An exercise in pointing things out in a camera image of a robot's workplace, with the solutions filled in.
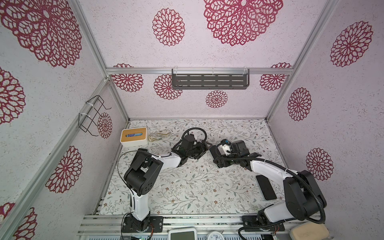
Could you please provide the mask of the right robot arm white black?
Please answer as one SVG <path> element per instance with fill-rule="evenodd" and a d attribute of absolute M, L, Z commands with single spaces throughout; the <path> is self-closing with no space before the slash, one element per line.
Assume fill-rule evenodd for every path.
<path fill-rule="evenodd" d="M 218 145 L 212 146 L 210 152 L 218 168 L 239 165 L 284 189 L 283 201 L 258 212 L 259 226 L 278 225 L 291 220 L 325 223 L 327 202 L 309 171 L 290 170 L 265 159 L 261 154 L 250 153 L 244 141 L 222 140 Z"/>

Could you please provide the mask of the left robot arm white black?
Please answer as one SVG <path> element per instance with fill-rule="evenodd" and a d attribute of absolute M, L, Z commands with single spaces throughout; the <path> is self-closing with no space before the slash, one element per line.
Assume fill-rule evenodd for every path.
<path fill-rule="evenodd" d="M 132 218 L 144 222 L 150 215 L 147 194 L 154 187 L 161 171 L 181 167 L 188 159 L 198 160 L 211 146 L 205 139 L 197 141 L 193 134 L 187 134 L 168 154 L 155 155 L 147 149 L 138 149 L 123 177 L 133 192 Z"/>

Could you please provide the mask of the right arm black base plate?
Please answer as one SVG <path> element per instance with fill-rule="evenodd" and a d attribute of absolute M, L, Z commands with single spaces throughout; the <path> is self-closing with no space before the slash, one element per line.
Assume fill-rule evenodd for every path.
<path fill-rule="evenodd" d="M 274 224 L 268 220 L 259 220 L 257 215 L 245 215 L 241 217 L 245 232 L 283 232 L 286 230 L 283 223 Z"/>

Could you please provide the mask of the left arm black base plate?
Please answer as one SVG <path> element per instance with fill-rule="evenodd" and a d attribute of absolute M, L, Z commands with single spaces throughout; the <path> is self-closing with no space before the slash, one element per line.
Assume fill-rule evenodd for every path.
<path fill-rule="evenodd" d="M 144 220 L 139 221 L 127 214 L 124 217 L 121 233 L 161 233 L 163 231 L 164 217 L 148 215 Z"/>

